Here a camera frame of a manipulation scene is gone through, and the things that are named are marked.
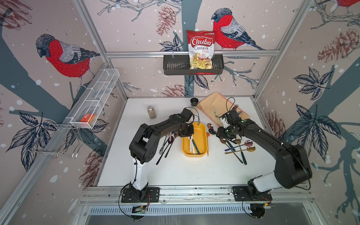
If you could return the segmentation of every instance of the chip bag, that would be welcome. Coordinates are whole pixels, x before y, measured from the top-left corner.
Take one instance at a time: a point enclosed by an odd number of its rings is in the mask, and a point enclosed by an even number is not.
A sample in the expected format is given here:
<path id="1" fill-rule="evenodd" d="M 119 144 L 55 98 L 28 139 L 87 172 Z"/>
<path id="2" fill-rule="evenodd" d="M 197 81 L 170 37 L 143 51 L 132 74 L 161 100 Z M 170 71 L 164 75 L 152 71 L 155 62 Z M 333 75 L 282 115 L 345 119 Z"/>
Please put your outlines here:
<path id="1" fill-rule="evenodd" d="M 189 44 L 190 69 L 212 69 L 214 55 L 214 31 L 187 31 Z"/>

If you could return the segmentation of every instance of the metal rail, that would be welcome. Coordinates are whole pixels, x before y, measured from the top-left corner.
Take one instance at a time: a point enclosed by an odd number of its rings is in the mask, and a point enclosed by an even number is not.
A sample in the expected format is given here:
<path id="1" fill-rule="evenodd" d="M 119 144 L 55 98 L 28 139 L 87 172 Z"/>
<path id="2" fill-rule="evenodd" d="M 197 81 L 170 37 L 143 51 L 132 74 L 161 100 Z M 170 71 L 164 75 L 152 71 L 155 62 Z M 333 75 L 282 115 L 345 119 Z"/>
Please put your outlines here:
<path id="1" fill-rule="evenodd" d="M 224 57 L 276 57 L 279 50 L 231 50 L 215 51 L 215 54 L 222 54 Z M 164 55 L 188 55 L 188 51 L 110 51 L 106 53 L 108 59 L 119 58 L 152 58 L 163 57 Z"/>

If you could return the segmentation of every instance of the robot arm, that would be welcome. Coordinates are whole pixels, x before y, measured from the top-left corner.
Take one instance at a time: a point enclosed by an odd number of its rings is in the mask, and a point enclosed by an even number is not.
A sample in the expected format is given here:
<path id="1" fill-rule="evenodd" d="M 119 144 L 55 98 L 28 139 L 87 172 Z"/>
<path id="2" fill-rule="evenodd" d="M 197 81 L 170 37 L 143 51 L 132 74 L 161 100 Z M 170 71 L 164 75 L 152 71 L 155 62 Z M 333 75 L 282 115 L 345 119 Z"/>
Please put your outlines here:
<path id="1" fill-rule="evenodd" d="M 233 139 L 237 134 L 247 137 L 263 147 L 276 160 L 273 172 L 248 182 L 250 196 L 279 187 L 290 189 L 312 177 L 306 151 L 301 145 L 293 146 L 281 141 L 252 120 L 241 120 L 236 110 L 225 113 L 221 118 L 223 127 L 218 129 L 217 137 Z"/>

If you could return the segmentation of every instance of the bird illustration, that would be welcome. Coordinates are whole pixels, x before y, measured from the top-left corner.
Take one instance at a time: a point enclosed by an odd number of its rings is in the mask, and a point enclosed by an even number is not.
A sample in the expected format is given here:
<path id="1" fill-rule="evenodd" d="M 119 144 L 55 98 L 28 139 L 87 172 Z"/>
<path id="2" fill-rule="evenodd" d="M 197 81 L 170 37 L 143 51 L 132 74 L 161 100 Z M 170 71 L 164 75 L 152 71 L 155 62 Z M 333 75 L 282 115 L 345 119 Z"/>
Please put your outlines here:
<path id="1" fill-rule="evenodd" d="M 253 46 L 259 50 L 263 48 L 256 45 L 246 33 L 245 28 L 238 24 L 228 8 L 221 8 L 214 12 L 213 31 L 216 31 L 215 41 L 224 48 L 236 49 L 239 46 Z"/>
<path id="2" fill-rule="evenodd" d="M 100 55 L 94 51 L 80 48 L 78 45 L 59 41 L 49 34 L 43 34 L 36 40 L 36 48 L 39 56 L 45 56 L 62 75 L 80 78 L 77 90 L 85 87 L 82 85 L 82 76 L 86 71 L 90 71 L 91 61 Z"/>
<path id="3" fill-rule="evenodd" d="M 352 14 L 352 12 L 349 12 L 349 6 L 352 6 L 353 4 L 359 2 L 360 0 L 324 0 L 324 1 L 322 1 L 322 2 L 319 2 L 319 5 L 324 4 L 324 3 L 328 2 L 328 1 L 334 1 L 334 2 L 336 2 L 336 4 L 337 4 L 337 5 L 335 6 L 335 9 L 332 11 L 332 13 L 330 13 L 330 15 L 335 14 L 335 10 L 336 10 L 339 6 L 346 7 L 347 13 L 346 13 L 345 15 L 347 15 L 347 14 Z"/>

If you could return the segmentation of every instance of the wallpaper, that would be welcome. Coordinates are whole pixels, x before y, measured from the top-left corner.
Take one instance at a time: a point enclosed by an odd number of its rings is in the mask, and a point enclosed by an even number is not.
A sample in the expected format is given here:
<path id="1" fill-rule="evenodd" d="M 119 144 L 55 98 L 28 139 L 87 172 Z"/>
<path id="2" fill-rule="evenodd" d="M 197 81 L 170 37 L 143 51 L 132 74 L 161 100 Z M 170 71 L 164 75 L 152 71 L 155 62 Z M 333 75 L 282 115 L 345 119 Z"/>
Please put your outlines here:
<path id="1" fill-rule="evenodd" d="M 304 146 L 329 224 L 360 218 L 360 3 L 316 0 L 259 103 L 277 137 Z"/>
<path id="2" fill-rule="evenodd" d="M 301 2 L 87 0 L 85 3 L 107 51 L 187 51 L 187 30 L 220 33 L 222 27 L 229 25 L 225 18 L 232 21 L 231 27 L 239 37 L 225 33 L 228 37 L 218 40 L 215 50 L 277 49 Z M 174 96 L 174 90 L 180 90 L 181 96 L 206 96 L 214 91 L 253 95 L 270 60 L 271 57 L 225 57 L 225 69 L 220 76 L 172 77 L 161 75 L 162 58 L 112 61 L 124 71 L 121 76 L 127 87 L 141 89 L 130 88 L 127 95 L 131 97 Z"/>
<path id="3" fill-rule="evenodd" d="M 63 121 L 103 62 L 72 1 L 2 0 L 0 18 L 3 206 L 37 157 L 27 150 L 45 147 L 57 130 L 52 124 Z M 82 131 L 87 148 L 106 149 L 104 137 L 94 134 L 106 121 Z"/>

